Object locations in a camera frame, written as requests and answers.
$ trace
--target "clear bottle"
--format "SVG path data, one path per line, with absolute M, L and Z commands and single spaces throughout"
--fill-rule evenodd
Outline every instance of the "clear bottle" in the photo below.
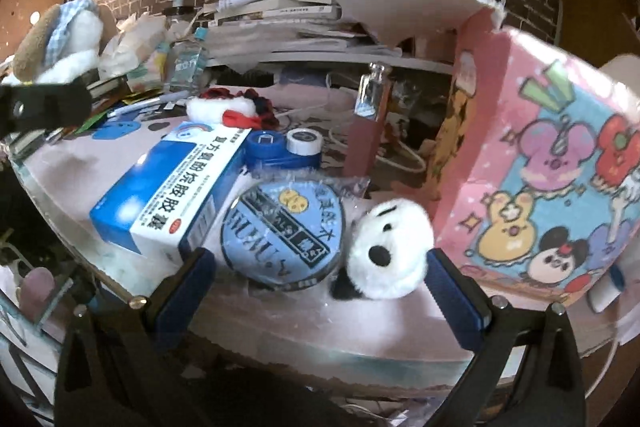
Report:
M 198 95 L 204 89 L 203 72 L 207 66 L 204 39 L 207 37 L 207 29 L 196 29 L 193 37 L 193 41 L 176 42 L 172 48 L 167 60 L 165 92 L 188 90 Z

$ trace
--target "shelf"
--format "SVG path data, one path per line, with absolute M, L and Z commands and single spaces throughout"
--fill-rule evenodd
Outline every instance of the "shelf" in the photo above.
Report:
M 407 70 L 433 71 L 434 73 L 452 74 L 453 66 L 420 58 L 392 57 L 386 55 L 352 54 L 344 52 L 278 52 L 252 55 L 235 55 L 226 57 L 224 62 L 209 59 L 207 66 L 224 66 L 226 64 L 260 64 L 261 62 L 347 62 L 351 64 L 369 64 L 384 62 L 393 68 Z

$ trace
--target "panda nose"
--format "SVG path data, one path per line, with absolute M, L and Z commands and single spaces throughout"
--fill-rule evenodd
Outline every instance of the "panda nose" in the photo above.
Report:
M 378 266 L 388 266 L 391 263 L 391 254 L 385 247 L 375 245 L 375 247 L 369 248 L 369 259 Z

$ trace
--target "metal bolt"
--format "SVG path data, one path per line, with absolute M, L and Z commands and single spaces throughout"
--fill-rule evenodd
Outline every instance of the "metal bolt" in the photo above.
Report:
M 509 305 L 509 301 L 503 295 L 494 295 L 493 297 L 491 297 L 491 304 L 493 304 L 499 310 L 503 310 Z
M 553 311 L 556 315 L 564 315 L 566 312 L 566 308 L 559 302 L 554 302 L 551 304 L 551 311 Z
M 132 297 L 129 301 L 129 308 L 132 310 L 141 310 L 146 306 L 146 297 L 142 295 L 137 295 Z
M 14 117 L 18 118 L 24 111 L 24 104 L 22 102 L 16 102 L 14 105 Z
M 84 304 L 78 304 L 78 306 L 74 308 L 74 315 L 78 318 L 84 317 L 85 313 L 86 313 L 86 306 Z

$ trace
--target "medicine box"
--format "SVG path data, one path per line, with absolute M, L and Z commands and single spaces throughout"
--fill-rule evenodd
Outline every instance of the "medicine box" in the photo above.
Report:
M 202 245 L 238 178 L 248 134 L 223 125 L 180 124 L 92 208 L 100 237 L 180 266 Z

